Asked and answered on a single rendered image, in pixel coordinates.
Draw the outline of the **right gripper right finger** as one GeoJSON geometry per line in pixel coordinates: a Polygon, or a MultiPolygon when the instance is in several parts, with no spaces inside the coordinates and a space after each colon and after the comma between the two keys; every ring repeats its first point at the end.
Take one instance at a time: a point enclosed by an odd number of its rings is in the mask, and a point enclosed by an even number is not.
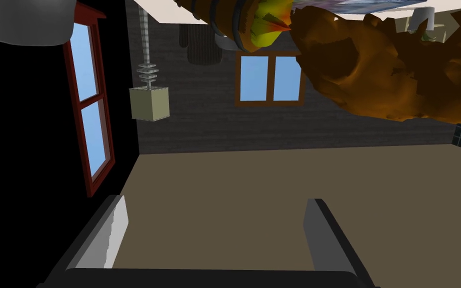
{"type": "Polygon", "coordinates": [[[307,201],[303,229],[316,271],[343,271],[355,276],[369,274],[322,199],[310,198],[307,201]]]}

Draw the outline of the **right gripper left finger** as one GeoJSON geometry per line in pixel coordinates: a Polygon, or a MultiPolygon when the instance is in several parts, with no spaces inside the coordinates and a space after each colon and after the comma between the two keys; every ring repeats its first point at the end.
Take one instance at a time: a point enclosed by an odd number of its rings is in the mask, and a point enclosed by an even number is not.
{"type": "Polygon", "coordinates": [[[125,197],[109,195],[55,265],[68,269],[111,269],[129,224],[125,197]]]}

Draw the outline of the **red framed window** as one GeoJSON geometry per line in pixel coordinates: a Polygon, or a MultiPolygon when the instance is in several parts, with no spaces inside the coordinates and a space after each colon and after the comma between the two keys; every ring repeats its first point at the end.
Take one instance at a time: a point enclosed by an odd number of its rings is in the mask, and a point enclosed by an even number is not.
{"type": "Polygon", "coordinates": [[[73,33],[62,46],[88,198],[115,163],[98,25],[105,17],[77,1],[73,33]]]}

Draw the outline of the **beige box lamp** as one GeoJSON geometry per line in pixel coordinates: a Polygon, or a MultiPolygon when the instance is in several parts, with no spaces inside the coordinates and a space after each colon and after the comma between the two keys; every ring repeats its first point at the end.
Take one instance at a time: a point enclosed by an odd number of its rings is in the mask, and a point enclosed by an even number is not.
{"type": "Polygon", "coordinates": [[[155,122],[170,116],[169,89],[153,86],[159,69],[150,61],[148,13],[138,9],[142,42],[143,63],[137,69],[143,86],[129,89],[132,119],[155,122]]]}

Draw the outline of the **brown framed window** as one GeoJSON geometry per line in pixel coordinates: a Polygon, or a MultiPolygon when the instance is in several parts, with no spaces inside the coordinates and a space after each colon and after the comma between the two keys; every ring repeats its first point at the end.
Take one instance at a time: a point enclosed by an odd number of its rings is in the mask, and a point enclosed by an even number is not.
{"type": "Polygon", "coordinates": [[[237,107],[303,106],[306,75],[299,66],[298,51],[235,53],[235,96],[237,107]]]}

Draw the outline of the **brown bread loaf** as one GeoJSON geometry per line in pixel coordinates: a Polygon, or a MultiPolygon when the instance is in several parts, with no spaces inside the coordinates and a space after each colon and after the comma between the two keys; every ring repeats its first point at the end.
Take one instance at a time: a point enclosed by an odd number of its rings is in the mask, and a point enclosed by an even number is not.
{"type": "Polygon", "coordinates": [[[461,10],[452,17],[457,30],[437,42],[422,39],[427,21],[397,32],[392,18],[348,20],[307,6],[291,13],[290,35],[314,89],[351,114],[461,124],[461,10]]]}

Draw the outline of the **dark woven basket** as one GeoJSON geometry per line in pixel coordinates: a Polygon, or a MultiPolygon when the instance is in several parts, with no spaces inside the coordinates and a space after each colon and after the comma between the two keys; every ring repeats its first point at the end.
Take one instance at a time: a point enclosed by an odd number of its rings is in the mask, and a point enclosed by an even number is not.
{"type": "Polygon", "coordinates": [[[207,24],[180,24],[178,43],[186,49],[187,60],[198,66],[221,63],[223,49],[215,41],[215,33],[207,24]]]}

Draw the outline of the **yellow red fruit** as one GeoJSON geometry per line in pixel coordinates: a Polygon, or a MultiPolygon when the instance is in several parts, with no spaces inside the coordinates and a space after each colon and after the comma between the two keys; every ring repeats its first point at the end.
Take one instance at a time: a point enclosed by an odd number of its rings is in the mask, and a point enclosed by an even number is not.
{"type": "Polygon", "coordinates": [[[290,30],[293,1],[259,0],[250,29],[253,45],[268,47],[282,32],[290,30]]]}

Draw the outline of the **white mug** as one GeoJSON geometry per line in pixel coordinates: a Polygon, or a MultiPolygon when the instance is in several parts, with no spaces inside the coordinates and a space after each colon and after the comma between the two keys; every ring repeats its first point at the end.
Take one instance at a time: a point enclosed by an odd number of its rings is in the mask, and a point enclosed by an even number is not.
{"type": "Polygon", "coordinates": [[[417,7],[413,10],[410,21],[406,28],[409,32],[415,32],[422,23],[426,22],[425,30],[433,31],[435,26],[435,7],[417,7]]]}

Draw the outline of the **brown barrel with black bands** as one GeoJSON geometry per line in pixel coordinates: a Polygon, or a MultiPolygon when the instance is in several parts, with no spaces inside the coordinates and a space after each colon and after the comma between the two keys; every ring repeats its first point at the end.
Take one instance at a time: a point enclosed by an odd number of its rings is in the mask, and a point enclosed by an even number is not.
{"type": "Polygon", "coordinates": [[[254,53],[252,24],[260,0],[173,0],[215,33],[216,44],[229,51],[254,53]]]}

